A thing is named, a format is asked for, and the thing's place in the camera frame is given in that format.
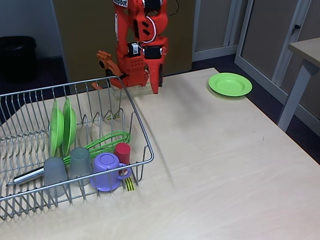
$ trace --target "trash can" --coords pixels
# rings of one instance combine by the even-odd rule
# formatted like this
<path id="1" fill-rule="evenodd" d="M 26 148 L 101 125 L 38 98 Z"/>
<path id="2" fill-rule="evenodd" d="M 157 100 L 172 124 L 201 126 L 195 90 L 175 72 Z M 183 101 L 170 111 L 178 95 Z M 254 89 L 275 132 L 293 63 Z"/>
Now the trash can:
<path id="1" fill-rule="evenodd" d="M 37 77 L 36 40 L 30 36 L 0 37 L 0 77 L 27 83 Z"/>

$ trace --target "purple cup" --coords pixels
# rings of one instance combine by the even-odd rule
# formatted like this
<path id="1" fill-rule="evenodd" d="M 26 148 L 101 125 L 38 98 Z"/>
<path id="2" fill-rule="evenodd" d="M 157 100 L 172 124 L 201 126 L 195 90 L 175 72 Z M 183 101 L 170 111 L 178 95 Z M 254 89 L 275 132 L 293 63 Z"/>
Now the purple cup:
<path id="1" fill-rule="evenodd" d="M 111 169 L 127 166 L 119 162 L 119 158 L 113 153 L 105 152 L 95 157 L 93 162 L 93 173 L 101 173 Z M 113 171 L 90 179 L 91 185 L 101 192 L 110 192 L 119 187 L 121 180 L 131 176 L 131 168 L 127 168 L 126 175 L 119 175 L 119 171 Z"/>

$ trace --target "floor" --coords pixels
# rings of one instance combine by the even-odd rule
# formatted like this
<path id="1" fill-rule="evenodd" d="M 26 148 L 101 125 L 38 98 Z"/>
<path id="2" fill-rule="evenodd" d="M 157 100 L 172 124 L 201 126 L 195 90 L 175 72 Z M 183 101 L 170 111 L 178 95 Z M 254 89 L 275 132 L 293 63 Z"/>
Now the floor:
<path id="1" fill-rule="evenodd" d="M 261 111 L 263 111 L 272 121 L 276 122 L 280 115 L 283 105 L 271 96 L 264 88 L 256 83 L 250 76 L 242 71 L 235 63 L 235 55 L 223 56 L 203 61 L 194 62 L 192 64 L 192 71 L 216 68 L 219 72 L 236 73 L 248 78 L 253 85 L 252 91 L 247 95 L 248 99 L 252 101 Z M 67 83 L 67 76 L 64 69 L 62 58 L 45 59 L 39 62 L 38 76 L 33 82 L 14 84 L 0 79 L 1 87 L 0 94 L 11 93 L 14 89 L 15 92 L 31 90 L 35 88 L 49 87 L 54 85 L 60 85 Z M 65 93 L 63 88 L 55 91 L 55 96 L 60 97 Z M 50 99 L 53 97 L 53 93 L 50 89 L 43 91 L 43 98 Z M 35 101 L 35 96 L 30 95 L 27 97 Z M 1 98 L 1 107 L 5 108 L 5 98 Z M 0 121 L 3 123 L 5 119 L 8 119 L 10 112 L 12 114 L 13 109 L 4 111 L 4 115 L 0 114 Z M 297 117 L 294 117 L 287 130 L 287 134 L 312 158 L 314 158 L 320 164 L 320 137 L 317 136 L 310 128 L 302 123 Z"/>

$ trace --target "dish rack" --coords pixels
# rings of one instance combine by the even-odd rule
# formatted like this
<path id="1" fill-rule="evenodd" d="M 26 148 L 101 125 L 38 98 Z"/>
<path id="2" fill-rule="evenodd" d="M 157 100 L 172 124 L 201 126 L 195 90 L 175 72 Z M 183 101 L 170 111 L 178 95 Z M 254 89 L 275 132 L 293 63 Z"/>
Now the dish rack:
<path id="1" fill-rule="evenodd" d="M 110 78 L 90 79 L 0 95 L 1 220 L 13 219 L 15 215 L 27 215 L 30 211 L 35 212 L 38 209 L 42 211 L 46 208 L 57 208 L 59 203 L 66 201 L 72 204 L 75 199 L 86 200 L 87 196 L 93 194 L 110 194 L 99 192 L 90 184 L 83 186 L 82 180 L 125 168 L 119 167 L 50 186 L 44 186 L 43 179 L 39 178 L 20 186 L 6 187 L 14 177 L 43 166 L 45 160 L 52 157 L 49 149 L 50 114 L 54 100 L 57 100 L 62 108 L 68 97 L 76 112 L 76 139 L 70 151 L 76 147 L 84 147 L 113 131 L 122 130 L 130 133 L 131 180 L 139 186 L 139 181 L 143 178 L 144 164 L 154 159 L 154 152 L 128 90 L 118 78 L 123 89 L 120 91 L 119 100 L 116 100 Z M 94 90 L 92 84 L 96 84 L 98 90 Z M 65 157 L 63 151 L 61 154 L 61 158 Z M 57 186 L 62 186 L 65 194 L 54 198 L 48 190 Z M 123 191 L 126 191 L 124 182 L 120 188 L 121 186 Z"/>

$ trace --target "red cup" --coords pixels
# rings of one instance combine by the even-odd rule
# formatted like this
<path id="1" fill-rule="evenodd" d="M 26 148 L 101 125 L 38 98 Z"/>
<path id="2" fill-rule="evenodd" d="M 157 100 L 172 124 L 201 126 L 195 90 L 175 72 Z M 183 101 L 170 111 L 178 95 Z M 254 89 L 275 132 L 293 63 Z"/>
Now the red cup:
<path id="1" fill-rule="evenodd" d="M 126 143 L 118 143 L 115 146 L 114 154 L 119 158 L 120 163 L 130 165 L 130 152 L 131 147 L 129 144 Z"/>

